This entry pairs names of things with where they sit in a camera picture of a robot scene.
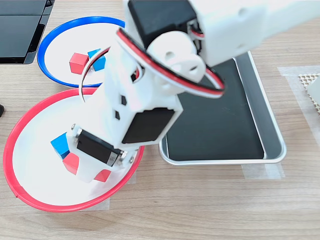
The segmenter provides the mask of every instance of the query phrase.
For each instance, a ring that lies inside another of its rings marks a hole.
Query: red and white wire
[[[90,70],[90,68],[93,66],[93,64],[99,59],[101,58],[103,55],[105,55],[107,52],[109,52],[110,47],[104,48],[100,51],[98,51],[95,55],[93,55],[90,60],[87,62],[87,64],[85,65],[82,74],[81,74],[81,81],[79,84],[79,95],[81,96],[82,101],[85,103],[85,97],[83,94],[83,86],[84,86],[84,81],[86,79],[86,76]],[[137,64],[136,66],[136,73],[135,73],[135,77],[136,77],[136,81],[138,81],[140,78],[142,78],[143,76],[143,70],[140,64]]]
[[[197,32],[194,29],[191,28],[191,33],[194,36],[195,39],[198,40],[204,40],[205,39],[205,35],[203,33]]]
[[[85,103],[85,97],[84,97],[84,94],[83,94],[83,91],[82,91],[82,88],[84,86],[84,81],[85,81],[85,78],[90,70],[90,68],[92,67],[92,65],[99,59],[101,58],[103,55],[105,55],[107,52],[109,52],[109,49],[110,47],[108,46],[107,48],[104,48],[104,49],[101,49],[100,51],[98,51],[95,55],[93,55],[89,61],[86,63],[83,71],[82,71],[82,74],[81,74],[81,81],[80,81],[80,84],[79,84],[79,95],[81,96],[81,99],[82,101]]]
[[[122,29],[118,30],[116,36],[120,46],[126,50],[138,62],[138,64],[148,68],[154,74],[160,76],[169,83],[183,88],[186,92],[201,97],[216,99],[220,98],[224,94],[225,84],[210,68],[207,67],[205,76],[215,88],[200,85],[185,79],[184,77],[172,72],[170,69],[156,62],[151,56],[138,47],[138,45],[134,43],[133,39],[131,39]]]

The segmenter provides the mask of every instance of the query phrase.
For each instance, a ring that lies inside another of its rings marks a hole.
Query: wooden table
[[[123,18],[115,0],[57,0],[45,34],[84,16]],[[146,148],[136,184],[124,186],[106,211],[47,213],[15,198],[0,170],[0,239],[311,240],[320,239],[320,149],[277,67],[319,65],[320,19],[263,43],[252,54],[287,144],[281,180],[245,179],[240,165],[174,167]],[[0,65],[0,155],[19,118],[68,89],[37,61]]]

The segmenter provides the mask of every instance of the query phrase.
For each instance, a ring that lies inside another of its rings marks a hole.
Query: red bowl rim
[[[88,87],[83,89],[83,94],[92,95],[96,90],[97,90],[96,88]],[[127,183],[127,181],[135,173],[141,161],[141,158],[143,156],[144,149],[145,149],[144,146],[139,148],[135,161],[132,164],[132,167],[130,168],[128,173],[124,176],[124,178],[112,189],[110,189],[108,192],[90,201],[86,201],[86,202],[75,204],[75,205],[52,205],[52,204],[47,204],[47,203],[38,201],[32,196],[30,196],[25,191],[25,189],[19,184],[13,168],[13,152],[14,152],[17,139],[20,133],[22,132],[22,130],[25,128],[25,126],[42,110],[44,110],[45,108],[49,107],[50,105],[60,100],[77,96],[78,94],[79,94],[79,91],[77,88],[70,89],[63,92],[59,92],[39,102],[37,105],[32,107],[28,112],[26,112],[26,114],[24,114],[24,116],[18,121],[18,123],[14,126],[13,130],[11,131],[6,141],[4,152],[3,152],[3,171],[4,171],[5,179],[17,198],[21,199],[23,202],[25,202],[26,204],[36,209],[47,211],[47,212],[66,213],[66,212],[74,212],[74,211],[86,209],[94,205],[97,205],[102,201],[110,198],[113,194],[119,191]]]

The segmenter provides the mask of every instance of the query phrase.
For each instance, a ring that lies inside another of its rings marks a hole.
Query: white robotic arm
[[[224,83],[210,67],[320,15],[320,1],[125,0],[124,10],[125,30],[82,74],[108,52],[105,81],[83,98],[66,135],[85,182],[132,164],[140,146],[158,144],[183,111],[177,94],[221,97]],[[212,86],[201,85],[204,76]]]

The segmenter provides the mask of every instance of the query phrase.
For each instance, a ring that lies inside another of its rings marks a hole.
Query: blue cube
[[[70,153],[66,134],[67,133],[65,132],[51,141],[51,145],[62,160]]]
[[[97,52],[99,52],[101,50],[101,48],[93,50],[93,51],[89,51],[88,52],[88,56],[89,58],[92,58]],[[105,68],[105,64],[106,64],[106,57],[102,56],[100,57],[94,64],[93,64],[93,69],[95,71],[99,71]]]

